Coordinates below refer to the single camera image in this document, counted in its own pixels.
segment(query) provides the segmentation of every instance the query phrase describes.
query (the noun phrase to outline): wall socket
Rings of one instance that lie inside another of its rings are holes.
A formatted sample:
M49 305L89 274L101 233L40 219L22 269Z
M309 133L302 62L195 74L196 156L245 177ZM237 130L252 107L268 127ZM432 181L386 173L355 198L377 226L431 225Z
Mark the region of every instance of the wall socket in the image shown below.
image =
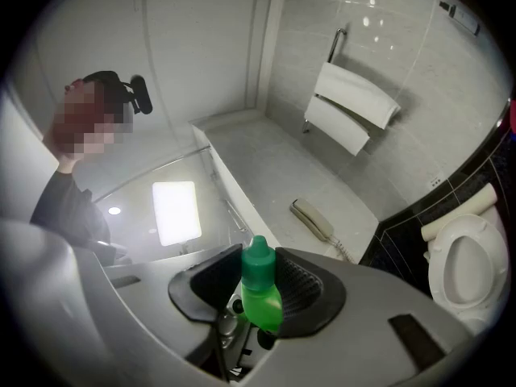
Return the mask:
M446 180L444 173L439 172L435 177L427 182L428 190L434 190Z

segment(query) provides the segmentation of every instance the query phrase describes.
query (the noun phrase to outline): black shirt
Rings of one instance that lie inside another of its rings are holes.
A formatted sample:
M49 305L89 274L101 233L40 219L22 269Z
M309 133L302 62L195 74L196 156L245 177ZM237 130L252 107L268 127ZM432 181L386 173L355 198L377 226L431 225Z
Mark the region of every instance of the black shirt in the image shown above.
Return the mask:
M80 191L72 174L56 172L36 205L31 223L63 236L72 245L87 241L110 243L102 212L91 202L91 191Z

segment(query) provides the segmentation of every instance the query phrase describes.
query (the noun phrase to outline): towel rack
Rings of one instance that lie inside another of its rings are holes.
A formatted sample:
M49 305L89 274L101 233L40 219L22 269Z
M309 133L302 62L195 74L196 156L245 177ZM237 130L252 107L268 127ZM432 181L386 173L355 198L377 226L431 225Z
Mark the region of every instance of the towel rack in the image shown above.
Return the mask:
M331 61L333 60L333 55L335 54L335 49L337 48L337 43L339 42L339 36L341 33L344 36L344 38L346 38L346 36L347 36L347 31L345 31L343 28L340 27L337 29L337 31L335 32L335 37L333 39L333 43L331 44L330 55L328 56L328 60L327 60L328 63L331 63ZM309 125L310 125L310 122L308 122L305 119L305 122L303 123L302 133L308 132Z

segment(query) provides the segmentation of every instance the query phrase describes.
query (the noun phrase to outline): green bottle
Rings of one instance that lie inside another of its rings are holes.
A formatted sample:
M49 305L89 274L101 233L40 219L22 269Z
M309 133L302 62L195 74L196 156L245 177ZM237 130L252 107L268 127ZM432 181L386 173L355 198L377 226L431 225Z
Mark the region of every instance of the green bottle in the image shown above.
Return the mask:
M256 235L242 252L242 305L248 320L264 331L277 331L283 321L281 297L274 277L276 252Z

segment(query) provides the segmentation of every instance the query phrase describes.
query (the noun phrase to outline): telephone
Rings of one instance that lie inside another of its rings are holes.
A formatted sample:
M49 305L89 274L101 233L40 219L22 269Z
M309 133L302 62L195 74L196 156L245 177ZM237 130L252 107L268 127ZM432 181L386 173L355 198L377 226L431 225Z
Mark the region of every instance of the telephone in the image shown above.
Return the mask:
M337 248L340 255L348 262L353 263L342 243L333 236L334 228L323 215L315 209L308 201L302 198L296 199L290 205L290 211L312 231L321 241L328 242Z

